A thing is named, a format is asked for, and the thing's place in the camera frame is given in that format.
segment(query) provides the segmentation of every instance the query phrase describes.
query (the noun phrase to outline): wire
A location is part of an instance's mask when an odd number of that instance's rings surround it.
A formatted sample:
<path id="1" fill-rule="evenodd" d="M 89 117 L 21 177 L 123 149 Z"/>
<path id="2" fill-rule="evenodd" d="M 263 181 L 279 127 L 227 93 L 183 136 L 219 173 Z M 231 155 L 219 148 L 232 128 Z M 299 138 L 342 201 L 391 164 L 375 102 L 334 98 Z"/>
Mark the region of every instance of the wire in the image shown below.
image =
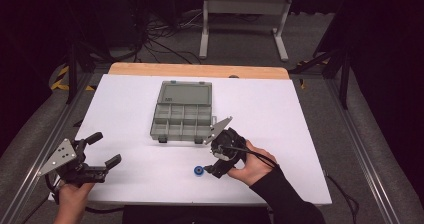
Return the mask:
<path id="1" fill-rule="evenodd" d="M 46 175 L 44 175 L 44 179 L 46 180 L 47 188 L 49 188 L 49 190 L 53 192 L 55 187 L 50 182 L 50 177 L 49 177 L 48 173 Z"/>
<path id="2" fill-rule="evenodd" d="M 219 147 L 223 148 L 223 149 L 231 149 L 231 150 L 237 150 L 237 151 L 242 151 L 242 152 L 246 152 L 249 154 L 252 154 L 254 156 L 256 156 L 256 158 L 258 158 L 259 160 L 261 160 L 263 163 L 267 164 L 269 167 L 271 168 L 277 168 L 279 170 L 281 170 L 280 166 L 273 160 L 271 160 L 269 157 L 264 156 L 260 153 L 254 152 L 252 150 L 250 150 L 249 148 L 239 148 L 239 147 L 228 147 L 228 146 L 223 146 L 223 145 L 219 145 Z"/>
<path id="3" fill-rule="evenodd" d="M 149 11 L 150 15 L 155 17 L 155 19 L 151 19 L 147 24 L 146 34 L 149 38 L 158 39 L 160 37 L 171 37 L 179 31 L 169 25 L 163 25 L 163 21 L 161 21 L 158 15 L 151 9 Z"/>
<path id="4" fill-rule="evenodd" d="M 98 209 L 94 209 L 94 208 L 91 208 L 91 207 L 85 207 L 85 211 L 90 212 L 90 213 L 94 213 L 94 214 L 108 214 L 108 213 L 114 213 L 114 212 L 119 212 L 119 211 L 123 211 L 123 210 L 124 210 L 123 207 L 107 209 L 107 210 L 98 210 Z"/>
<path id="5" fill-rule="evenodd" d="M 88 50 L 90 50 L 92 53 L 96 54 L 99 57 L 93 57 L 91 56 L 91 58 L 95 61 L 98 62 L 106 62 L 106 63 L 114 63 L 114 62 L 118 62 L 118 61 L 122 61 L 125 60 L 127 58 L 130 58 L 132 56 L 136 56 L 137 53 L 141 50 L 141 45 L 136 45 L 135 50 L 131 51 L 127 54 L 124 54 L 122 56 L 116 56 L 113 57 L 109 54 L 103 53 L 102 51 L 98 50 L 97 48 L 95 48 L 94 46 L 86 43 L 86 42 L 81 42 L 81 44 L 87 48 Z"/>
<path id="6" fill-rule="evenodd" d="M 135 62 L 135 61 L 137 61 L 137 54 L 138 54 L 138 46 L 135 46 L 135 49 L 136 49 L 136 52 L 135 52 L 135 54 L 134 54 L 134 60 L 133 60 L 133 62 Z"/>
<path id="7" fill-rule="evenodd" d="M 252 15 L 249 15 L 249 14 L 237 15 L 236 14 L 236 15 L 231 15 L 231 17 L 234 17 L 236 19 L 240 19 L 240 20 L 245 21 L 245 22 L 255 22 L 261 17 L 261 15 L 255 15 L 255 14 L 252 14 Z"/>
<path id="8" fill-rule="evenodd" d="M 156 58 L 156 55 L 151 52 L 152 49 L 150 49 L 148 46 L 146 46 L 146 44 L 144 44 L 144 47 L 153 56 L 153 58 L 155 58 L 156 62 L 160 63 L 160 61 Z"/>
<path id="9" fill-rule="evenodd" d="M 343 197 L 345 198 L 347 205 L 349 206 L 350 212 L 352 213 L 352 219 L 353 219 L 353 223 L 356 224 L 356 216 L 358 215 L 359 212 L 359 203 L 350 195 L 348 195 L 342 188 L 341 186 L 336 182 L 336 180 L 334 180 L 334 178 L 332 178 L 327 171 L 324 170 L 324 175 L 330 179 L 331 182 L 334 183 L 334 185 L 337 187 L 337 189 L 339 189 L 340 193 L 342 193 Z"/>
<path id="10" fill-rule="evenodd" d="M 170 51 L 170 52 L 174 53 L 175 55 L 177 55 L 177 56 L 181 57 L 181 59 L 183 59 L 184 61 L 186 61 L 188 64 L 193 64 L 193 63 L 191 63 L 191 62 L 190 62 L 187 58 L 185 58 L 184 56 L 180 55 L 180 54 L 179 54 L 179 53 L 177 53 L 176 51 L 174 51 L 174 50 L 172 50 L 172 49 L 170 49 L 170 48 L 168 48 L 168 47 L 166 47 L 166 46 L 164 46 L 164 45 L 160 44 L 159 42 L 157 42 L 157 41 L 155 41 L 155 40 L 152 40 L 152 39 L 150 39 L 150 38 L 148 38 L 148 40 L 149 40 L 149 41 L 151 41 L 151 42 L 154 42 L 155 44 L 157 44 L 157 45 L 159 45 L 159 46 L 161 46 L 161 47 L 165 48 L 166 50 L 168 50 L 168 51 Z"/>
<path id="11" fill-rule="evenodd" d="M 190 25 L 194 20 L 196 20 L 196 18 L 198 18 L 201 14 L 203 14 L 203 12 L 199 12 L 196 16 L 194 16 L 190 21 L 186 22 L 185 24 L 180 24 L 180 28 L 183 28 L 187 25 Z"/>
<path id="12" fill-rule="evenodd" d="M 21 224 L 25 224 L 29 218 L 31 218 L 32 215 L 47 201 L 49 198 L 49 195 L 47 195 L 45 198 L 43 198 L 40 203 L 25 217 L 25 219 L 21 222 Z"/>
<path id="13" fill-rule="evenodd" d="M 150 47 L 147 47 L 147 46 L 145 46 L 146 47 L 146 49 L 148 49 L 148 51 L 150 52 L 150 51 L 153 51 L 153 52 L 157 52 L 157 53 L 172 53 L 172 52 L 169 52 L 169 51 L 158 51 L 158 50 L 154 50 L 154 49 L 152 49 L 152 48 L 150 48 Z M 177 53 L 185 53 L 185 54 L 190 54 L 191 56 L 193 56 L 194 58 L 196 58 L 196 60 L 197 60 L 197 62 L 199 63 L 199 64 L 202 64 L 202 62 L 200 61 L 200 59 L 194 54 L 194 53 L 192 53 L 192 52 L 188 52 L 188 51 L 176 51 Z"/>

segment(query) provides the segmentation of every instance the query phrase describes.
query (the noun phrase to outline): blue bottle cap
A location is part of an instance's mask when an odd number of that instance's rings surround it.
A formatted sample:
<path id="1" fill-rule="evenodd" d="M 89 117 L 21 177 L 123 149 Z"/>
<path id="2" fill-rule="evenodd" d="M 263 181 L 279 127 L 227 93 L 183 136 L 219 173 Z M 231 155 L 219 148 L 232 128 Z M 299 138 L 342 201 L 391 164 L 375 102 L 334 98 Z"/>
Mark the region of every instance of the blue bottle cap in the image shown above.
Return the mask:
<path id="1" fill-rule="evenodd" d="M 196 176 L 203 175 L 203 172 L 204 172 L 204 170 L 203 170 L 203 167 L 202 166 L 196 166 L 194 168 L 194 174 L 196 174 Z"/>

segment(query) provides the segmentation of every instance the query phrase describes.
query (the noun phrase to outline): white tabletop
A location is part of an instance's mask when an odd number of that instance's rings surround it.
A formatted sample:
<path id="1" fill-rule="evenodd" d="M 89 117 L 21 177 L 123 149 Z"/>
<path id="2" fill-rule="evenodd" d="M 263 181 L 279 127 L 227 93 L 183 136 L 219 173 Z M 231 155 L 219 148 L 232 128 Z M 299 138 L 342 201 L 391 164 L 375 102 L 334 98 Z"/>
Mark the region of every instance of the white tabletop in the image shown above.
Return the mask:
<path id="1" fill-rule="evenodd" d="M 95 132 L 104 138 L 87 146 L 86 163 L 104 166 L 121 154 L 106 182 L 96 184 L 90 201 L 121 204 L 261 205 L 244 183 L 221 179 L 196 166 L 214 164 L 210 146 L 193 142 L 160 144 L 150 137 L 162 81 L 212 83 L 212 109 L 218 121 L 255 146 L 272 153 L 299 195 L 314 204 L 331 197 L 291 80 L 104 75 L 76 139 Z"/>

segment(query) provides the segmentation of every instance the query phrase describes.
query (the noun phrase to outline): gray carpet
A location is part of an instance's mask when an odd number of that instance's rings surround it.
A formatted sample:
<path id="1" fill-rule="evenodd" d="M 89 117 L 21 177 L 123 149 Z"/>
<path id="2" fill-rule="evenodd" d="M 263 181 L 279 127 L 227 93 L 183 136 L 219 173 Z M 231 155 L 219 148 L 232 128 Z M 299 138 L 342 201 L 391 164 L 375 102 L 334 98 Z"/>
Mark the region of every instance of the gray carpet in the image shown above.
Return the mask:
<path id="1" fill-rule="evenodd" d="M 216 17 L 211 24 L 208 58 L 202 60 L 202 63 L 282 66 L 291 69 L 297 62 L 312 58 L 312 53 L 331 19 L 331 15 L 290 15 L 283 32 L 283 41 L 290 60 L 282 63 L 270 35 L 273 27 L 271 24 L 275 23 L 275 18 L 261 17 L 254 22 L 246 22 L 234 17 Z M 192 52 L 198 55 L 200 34 L 201 28 L 193 26 L 171 37 L 159 38 L 156 41 L 174 51 Z M 152 48 L 163 51 L 156 44 L 152 44 Z M 113 54 L 119 55 L 125 52 L 128 52 L 125 48 L 114 49 Z M 156 59 L 162 63 L 184 63 L 184 60 L 172 53 L 154 54 Z M 193 63 L 197 62 L 196 58 L 190 54 L 181 54 Z M 156 62 L 146 48 L 143 48 L 138 58 L 142 62 Z M 107 66 L 100 66 L 95 71 L 90 83 L 97 84 L 102 73 L 106 72 Z M 385 223 L 355 154 L 349 131 L 337 109 L 338 103 L 331 98 L 326 81 L 321 78 L 308 78 L 305 79 L 305 88 L 301 88 L 296 78 L 296 76 L 292 77 L 322 168 L 359 202 L 357 223 Z M 72 125 L 84 118 L 93 95 L 94 91 L 84 91 L 76 109 L 65 124 L 65 129 L 60 135 L 62 138 L 72 139 L 76 135 L 78 128 L 72 127 Z M 48 139 L 65 106 L 66 99 L 67 91 L 55 90 L 53 95 L 21 129 L 0 159 L 1 217 Z M 399 218 L 399 223 L 424 223 L 423 209 L 418 198 L 393 158 L 354 78 L 351 78 L 349 83 L 348 106 L 349 113 Z M 352 223 L 352 216 L 344 198 L 331 182 L 327 183 L 333 204 L 319 207 L 327 223 Z M 44 180 L 40 179 L 34 191 L 31 192 L 28 202 L 24 203 L 18 221 L 22 221 L 24 216 L 30 213 L 47 193 Z M 114 207 L 92 203 L 90 206 Z M 51 223 L 56 211 L 57 206 L 54 203 L 46 202 L 27 223 Z M 86 213 L 83 223 L 120 223 L 121 217 L 122 213 L 120 212 L 105 215 Z"/>

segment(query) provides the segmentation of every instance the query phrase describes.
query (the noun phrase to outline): human hand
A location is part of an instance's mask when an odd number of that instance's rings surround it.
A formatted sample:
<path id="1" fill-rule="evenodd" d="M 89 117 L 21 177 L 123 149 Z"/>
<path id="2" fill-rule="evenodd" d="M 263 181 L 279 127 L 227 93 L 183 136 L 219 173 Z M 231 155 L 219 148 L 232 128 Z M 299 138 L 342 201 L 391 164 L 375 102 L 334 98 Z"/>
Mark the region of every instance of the human hand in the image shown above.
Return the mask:
<path id="1" fill-rule="evenodd" d="M 246 140 L 246 147 L 249 150 L 262 154 L 270 158 L 275 163 L 277 163 L 277 160 L 275 159 L 273 155 L 271 155 L 269 152 L 267 152 L 264 149 L 253 146 L 252 143 L 250 143 L 250 141 L 248 140 Z M 265 176 L 266 174 L 272 171 L 272 167 L 271 167 L 272 164 L 269 163 L 271 165 L 269 166 L 263 161 L 261 161 L 259 158 L 257 158 L 253 154 L 246 153 L 246 164 L 244 168 L 242 169 L 232 168 L 231 170 L 227 172 L 227 174 L 230 177 L 240 180 L 244 182 L 246 185 L 251 186 L 255 182 L 259 181 L 259 179 L 261 179 L 263 176 Z"/>
<path id="2" fill-rule="evenodd" d="M 84 183 L 81 187 L 65 183 L 59 183 L 59 212 L 54 221 L 55 224 L 80 223 L 87 205 L 88 193 L 95 183 Z"/>

